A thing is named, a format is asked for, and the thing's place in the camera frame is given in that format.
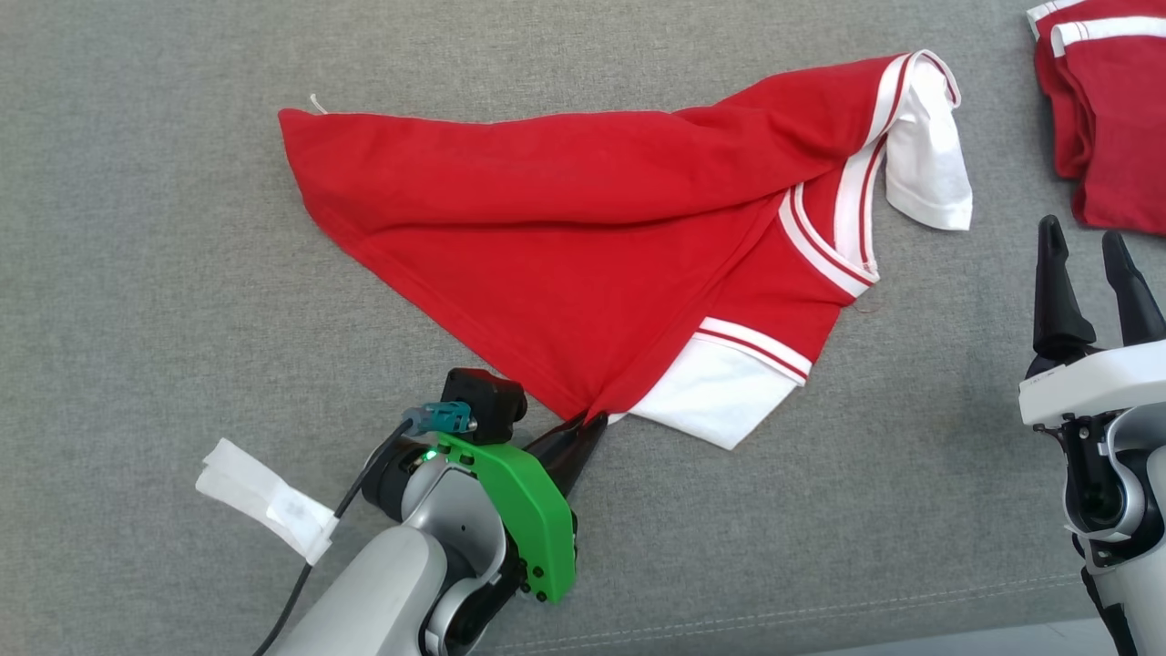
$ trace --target black cable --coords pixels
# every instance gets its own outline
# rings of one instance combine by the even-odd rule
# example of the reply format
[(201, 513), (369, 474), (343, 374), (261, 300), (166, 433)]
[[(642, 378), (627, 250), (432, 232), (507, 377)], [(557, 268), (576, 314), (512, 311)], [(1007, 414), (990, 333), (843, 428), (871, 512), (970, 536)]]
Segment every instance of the black cable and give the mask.
[(287, 623), (288, 618), (292, 616), (292, 609), (295, 608), (295, 602), (300, 599), (300, 593), (303, 592), (303, 584), (308, 581), (308, 574), (311, 573), (311, 565), (304, 563), (303, 570), (300, 570), (300, 578), (295, 581), (295, 587), (292, 588), (292, 595), (288, 597), (288, 602), (283, 605), (283, 612), (280, 613), (280, 619), (275, 620), (275, 626), (272, 627), (272, 633), (267, 634), (267, 639), (264, 643), (259, 646), (255, 650), (254, 656), (264, 656), (267, 650), (271, 649), (272, 643), (279, 637), (280, 632), (283, 630), (283, 625)]
[[(388, 447), (393, 446), (393, 443), (395, 443), (398, 438), (405, 435), (405, 432), (408, 431), (410, 426), (413, 426), (412, 419), (406, 419), (405, 422), (401, 422), (401, 425), (398, 426), (396, 430), (388, 436), (388, 439), (386, 439), (384, 443), (380, 444), (379, 447), (377, 447), (377, 451), (374, 451), (372, 456), (368, 458), (368, 461), (365, 463), (364, 468), (360, 470), (360, 474), (357, 475), (357, 480), (352, 484), (352, 487), (349, 488), (347, 494), (344, 495), (344, 499), (340, 500), (339, 506), (336, 507), (336, 513), (332, 513), (333, 517), (339, 520), (340, 516), (344, 515), (344, 512), (347, 510), (349, 506), (352, 505), (352, 500), (356, 499), (357, 493), (360, 492), (360, 486), (364, 485), (365, 478), (368, 477), (368, 472), (372, 471), (373, 464), (377, 463), (377, 460), (379, 460), (380, 457), (384, 456), (386, 451), (388, 451)], [(257, 649), (252, 656), (264, 656), (264, 654), (267, 654), (267, 650), (272, 648), (272, 644), (275, 642), (275, 639), (279, 637), (280, 632), (283, 630), (283, 625), (286, 625), (288, 618), (292, 616), (292, 609), (295, 608), (295, 602), (298, 601), (300, 593), (303, 592), (303, 584), (308, 581), (308, 574), (310, 573), (311, 573), (311, 565), (304, 564), (303, 570), (300, 570), (300, 578), (296, 579), (295, 587), (292, 588), (292, 594), (288, 595), (287, 604), (283, 605), (283, 612), (280, 613), (280, 619), (275, 620), (275, 626), (272, 627), (272, 632), (267, 634), (267, 637), (264, 640), (264, 643), (259, 646), (259, 649)]]
[(406, 419), (405, 422), (401, 422), (401, 425), (398, 426), (388, 436), (388, 439), (381, 443), (381, 445), (377, 447), (377, 451), (372, 452), (372, 456), (368, 457), (368, 461), (365, 463), (364, 470), (361, 470), (360, 474), (357, 475), (356, 482), (352, 484), (352, 487), (349, 488), (349, 493), (345, 494), (344, 499), (340, 500), (340, 505), (336, 507), (336, 513), (333, 513), (336, 519), (339, 519), (340, 515), (344, 515), (344, 512), (349, 509), (349, 506), (352, 503), (352, 500), (356, 499), (357, 494), (360, 493), (360, 486), (364, 485), (365, 477), (367, 477), (368, 472), (372, 471), (373, 465), (375, 465), (377, 461), (380, 460), (381, 456), (385, 456), (385, 452), (388, 451), (388, 447), (393, 446), (393, 443), (395, 443), (398, 438), (403, 436), (405, 432), (408, 431), (410, 426), (413, 426), (413, 419)]

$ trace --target gray fabric surface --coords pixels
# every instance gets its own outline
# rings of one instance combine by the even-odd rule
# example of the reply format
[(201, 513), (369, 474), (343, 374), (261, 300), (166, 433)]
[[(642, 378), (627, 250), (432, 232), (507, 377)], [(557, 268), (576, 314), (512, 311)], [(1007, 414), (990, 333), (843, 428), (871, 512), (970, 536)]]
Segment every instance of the gray fabric surface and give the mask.
[[(915, 48), (964, 92), (972, 231), (880, 200), (883, 281), (736, 453), (616, 426), (573, 496), (576, 588), (515, 600), (483, 651), (796, 654), (1089, 615), (1061, 458), (1016, 405), (1035, 220), (1072, 189), (1034, 1), (3, 0), (0, 653), (250, 654), (297, 558), (195, 493), (203, 456), (230, 438), (335, 503), (405, 407), (479, 364), (314, 226), (280, 107), (676, 108)], [(1101, 234), (1069, 223), (1114, 340)], [(1166, 290), (1164, 244), (1130, 245)], [(296, 616), (386, 524), (353, 506)]]

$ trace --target red stripe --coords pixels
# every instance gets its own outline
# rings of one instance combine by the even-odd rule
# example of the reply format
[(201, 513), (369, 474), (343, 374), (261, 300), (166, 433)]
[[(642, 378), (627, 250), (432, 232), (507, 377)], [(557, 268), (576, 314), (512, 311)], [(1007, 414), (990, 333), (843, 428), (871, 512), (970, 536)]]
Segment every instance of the red stripe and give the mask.
[(810, 234), (809, 228), (806, 225), (802, 224), (803, 220), (806, 220), (807, 223), (808, 223), (808, 220), (806, 218), (803, 218), (801, 213), (798, 212), (798, 202), (796, 202), (796, 198), (794, 197), (795, 196), (795, 189), (796, 188), (789, 190), (789, 195), (791, 195), (791, 198), (789, 198), (789, 211), (793, 212), (793, 214), (794, 214), (794, 223), (798, 224), (798, 228), (801, 230), (802, 234), (806, 237), (806, 240), (809, 241), (809, 245), (813, 246), (815, 251), (817, 251), (819, 253), (821, 253), (822, 256), (824, 256), (828, 260), (834, 261), (835, 267), (837, 267), (840, 270), (842, 270), (847, 275), (854, 277), (855, 280), (862, 282), (863, 284), (866, 284), (868, 287), (870, 287), (871, 285), (871, 281), (868, 280), (868, 278), (865, 278), (865, 277), (863, 277), (858, 273), (855, 273), (845, 263), (842, 263), (844, 260), (842, 260), (842, 258), (838, 255), (838, 253), (836, 253), (834, 251), (828, 251), (828, 249), (823, 248), (817, 241), (814, 240), (814, 237)]
[(864, 261), (872, 261), (874, 259), (871, 255), (871, 245), (866, 241), (866, 221), (870, 220), (870, 217), (866, 216), (866, 193), (870, 191), (871, 177), (878, 168), (878, 157), (883, 151), (883, 146), (886, 146), (885, 134), (879, 139), (878, 146), (874, 146), (874, 154), (871, 155), (871, 162), (866, 164), (866, 175), (863, 176), (863, 193), (858, 198), (858, 240), (862, 244)]
[(764, 355), (765, 358), (772, 360), (773, 362), (777, 362), (781, 367), (785, 367), (786, 369), (793, 372), (794, 374), (798, 374), (802, 379), (806, 379), (806, 373), (805, 372), (802, 372), (801, 369), (798, 369), (793, 365), (789, 365), (788, 362), (781, 360), (780, 358), (773, 355), (772, 353), (770, 353), (770, 352), (767, 352), (767, 351), (758, 347), (757, 345), (753, 345), (751, 343), (746, 343), (745, 340), (742, 340), (742, 339), (738, 339), (738, 338), (733, 338), (732, 336), (725, 336), (724, 333), (717, 333), (715, 331), (709, 331), (708, 327), (697, 327), (696, 332), (697, 333), (703, 333), (705, 336), (712, 336), (714, 338), (721, 338), (722, 340), (729, 340), (730, 343), (740, 345), (743, 347), (747, 347), (747, 348), (750, 348), (752, 351), (756, 351), (757, 353)]
[(899, 71), (899, 82), (894, 87), (894, 104), (891, 105), (891, 115), (886, 117), (886, 125), (883, 126), (883, 129), (879, 129), (879, 134), (883, 134), (891, 127), (891, 122), (894, 121), (894, 113), (899, 111), (899, 103), (902, 101), (902, 83), (907, 79), (907, 64), (909, 62), (911, 57), (902, 61), (902, 69)]
[(943, 73), (943, 79), (947, 79), (947, 82), (948, 82), (948, 96), (951, 97), (951, 103), (954, 104), (955, 103), (955, 85), (951, 84), (951, 78), (948, 76), (947, 69), (943, 68), (943, 64), (939, 63), (935, 59), (935, 57), (928, 55), (927, 52), (923, 52), (923, 57), (927, 57), (927, 61), (930, 62), (930, 63), (933, 63), (933, 64), (935, 64), (935, 68), (940, 69), (940, 72)]

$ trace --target white tape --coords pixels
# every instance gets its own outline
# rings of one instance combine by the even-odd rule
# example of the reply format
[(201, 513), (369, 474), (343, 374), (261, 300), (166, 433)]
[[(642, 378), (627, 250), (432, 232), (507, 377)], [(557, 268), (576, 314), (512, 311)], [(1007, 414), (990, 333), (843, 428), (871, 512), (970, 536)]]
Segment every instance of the white tape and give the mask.
[(339, 522), (324, 505), (283, 482), (231, 440), (219, 440), (195, 489), (267, 527), (315, 565)]

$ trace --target folded clothing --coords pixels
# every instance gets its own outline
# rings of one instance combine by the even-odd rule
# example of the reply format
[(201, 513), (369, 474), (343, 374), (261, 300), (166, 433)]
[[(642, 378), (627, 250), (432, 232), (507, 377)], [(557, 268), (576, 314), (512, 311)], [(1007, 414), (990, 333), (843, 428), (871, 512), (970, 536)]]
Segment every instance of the folded clothing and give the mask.
[(968, 227), (958, 103), (919, 51), (672, 113), (280, 124), (319, 227), (550, 410), (630, 412), (731, 449), (878, 280), (884, 155), (895, 206)]
[(1115, 16), (1166, 15), (1166, 1), (1054, 0), (1028, 9), (1027, 15), (1037, 37), (1037, 80), (1053, 106), (1053, 163), (1059, 175), (1076, 179), (1084, 175), (1089, 164), (1093, 148), (1090, 117), (1083, 104), (1086, 99), (1077, 94), (1070, 76), (1063, 70), (1065, 61), (1053, 54), (1053, 28), (1062, 23)]
[(1166, 2), (1058, 0), (1028, 10), (1054, 165), (1079, 220), (1166, 233)]

